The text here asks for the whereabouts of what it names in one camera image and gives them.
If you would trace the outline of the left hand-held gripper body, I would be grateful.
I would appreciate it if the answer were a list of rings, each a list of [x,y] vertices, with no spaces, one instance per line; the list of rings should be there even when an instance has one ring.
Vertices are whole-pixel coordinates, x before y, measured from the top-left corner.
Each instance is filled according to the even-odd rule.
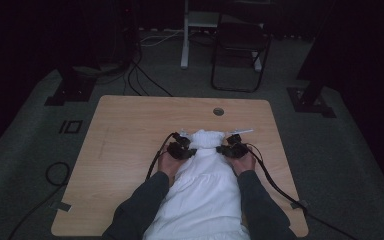
[[[181,136],[178,132],[174,132],[172,137],[175,139],[167,147],[167,152],[174,159],[185,159],[188,153],[190,140],[187,137]]]

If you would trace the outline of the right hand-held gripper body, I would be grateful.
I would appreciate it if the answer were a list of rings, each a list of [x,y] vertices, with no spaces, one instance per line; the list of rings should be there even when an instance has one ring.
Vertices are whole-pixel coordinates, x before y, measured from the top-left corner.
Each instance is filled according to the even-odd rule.
[[[251,151],[251,148],[242,142],[242,137],[238,132],[232,132],[227,138],[227,143],[229,147],[228,157],[230,158],[239,159]]]

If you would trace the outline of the white tiered skirt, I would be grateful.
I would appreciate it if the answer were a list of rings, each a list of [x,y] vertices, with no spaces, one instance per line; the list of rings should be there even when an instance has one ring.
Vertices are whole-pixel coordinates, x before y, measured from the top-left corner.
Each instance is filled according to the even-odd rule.
[[[196,154],[176,174],[143,240],[250,240],[237,178],[216,151],[224,138],[204,130],[190,136]]]

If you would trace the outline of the person's left hand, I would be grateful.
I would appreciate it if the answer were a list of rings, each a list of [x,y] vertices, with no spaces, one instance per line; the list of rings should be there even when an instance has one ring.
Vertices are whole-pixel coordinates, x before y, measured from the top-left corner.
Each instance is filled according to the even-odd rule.
[[[169,186],[174,184],[175,176],[184,163],[184,160],[177,160],[173,158],[168,152],[163,153],[158,158],[158,170],[168,176]]]

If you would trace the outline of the grey tape strip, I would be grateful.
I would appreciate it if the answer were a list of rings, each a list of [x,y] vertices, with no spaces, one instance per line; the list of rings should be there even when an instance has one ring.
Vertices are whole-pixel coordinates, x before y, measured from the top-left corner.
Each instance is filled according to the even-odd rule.
[[[54,210],[61,210],[61,211],[65,211],[65,212],[69,212],[71,210],[71,205],[70,204],[66,204],[64,202],[61,202],[61,201],[53,201],[49,207],[51,209],[54,209]]]
[[[300,208],[302,209],[303,211],[305,211],[308,207],[308,203],[305,201],[305,200],[298,200],[298,201],[293,201],[290,206],[293,208],[293,209],[297,209],[297,208]]]

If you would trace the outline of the black stand base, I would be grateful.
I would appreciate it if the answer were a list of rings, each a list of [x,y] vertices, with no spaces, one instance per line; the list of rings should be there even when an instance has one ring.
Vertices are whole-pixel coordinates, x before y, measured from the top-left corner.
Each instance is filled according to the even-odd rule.
[[[97,79],[83,76],[70,66],[58,67],[62,80],[52,96],[45,101],[45,106],[63,106],[66,102],[88,102]]]
[[[335,118],[332,107],[328,106],[322,97],[325,81],[311,80],[306,87],[288,87],[287,93],[296,112],[317,113],[324,118]]]

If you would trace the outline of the black folding chair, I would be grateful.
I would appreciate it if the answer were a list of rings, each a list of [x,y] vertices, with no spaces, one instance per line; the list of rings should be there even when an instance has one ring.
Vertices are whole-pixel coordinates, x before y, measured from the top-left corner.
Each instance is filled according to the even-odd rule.
[[[213,89],[231,92],[252,93],[259,89],[263,81],[265,65],[279,16],[268,13],[221,13],[218,17],[215,42],[212,52],[210,84]],[[256,84],[251,88],[221,86],[216,80],[218,50],[248,52],[252,58],[251,66],[260,62],[261,69]]]

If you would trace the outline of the white metal desk frame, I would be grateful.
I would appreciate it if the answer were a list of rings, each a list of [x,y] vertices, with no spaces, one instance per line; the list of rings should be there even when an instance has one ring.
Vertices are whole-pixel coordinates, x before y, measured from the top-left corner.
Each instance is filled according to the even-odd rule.
[[[184,1],[183,14],[183,45],[180,59],[180,68],[185,70],[189,65],[189,33],[190,27],[209,28],[215,30],[217,27],[219,14],[206,11],[191,11],[189,9],[189,0]]]

